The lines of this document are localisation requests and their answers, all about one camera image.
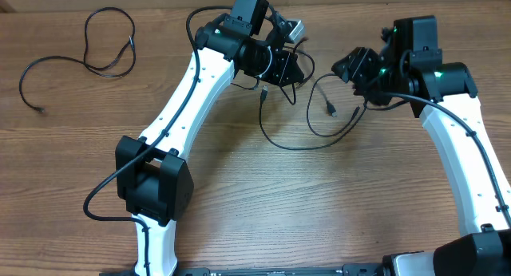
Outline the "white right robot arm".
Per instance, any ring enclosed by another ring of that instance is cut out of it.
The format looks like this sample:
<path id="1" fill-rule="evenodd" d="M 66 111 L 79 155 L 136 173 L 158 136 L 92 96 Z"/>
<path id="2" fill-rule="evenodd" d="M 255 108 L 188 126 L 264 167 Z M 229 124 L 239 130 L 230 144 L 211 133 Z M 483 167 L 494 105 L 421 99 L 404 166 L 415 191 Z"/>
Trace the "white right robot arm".
<path id="1" fill-rule="evenodd" d="M 377 110 L 410 104 L 440 155 L 460 236 L 432 252 L 383 258 L 382 275 L 507 275 L 510 186 L 485 130 L 475 81 L 461 62 L 445 63 L 434 16 L 398 19 L 382 30 L 380 52 L 358 47 L 332 65 Z"/>

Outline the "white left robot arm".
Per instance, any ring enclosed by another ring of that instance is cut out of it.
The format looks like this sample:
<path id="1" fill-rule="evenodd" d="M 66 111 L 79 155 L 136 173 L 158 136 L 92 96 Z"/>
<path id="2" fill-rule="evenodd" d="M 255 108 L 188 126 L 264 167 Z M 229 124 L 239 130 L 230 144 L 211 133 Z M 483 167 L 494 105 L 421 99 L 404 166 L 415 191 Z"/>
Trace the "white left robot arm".
<path id="1" fill-rule="evenodd" d="M 172 275 L 176 222 L 194 190 L 187 164 L 194 140 L 220 94 L 238 72 L 280 88 L 304 80 L 295 49 L 305 27 L 267 0 L 236 0 L 190 36 L 187 72 L 158 117 L 136 138 L 124 136 L 116 156 L 117 194 L 137 229 L 131 275 Z"/>

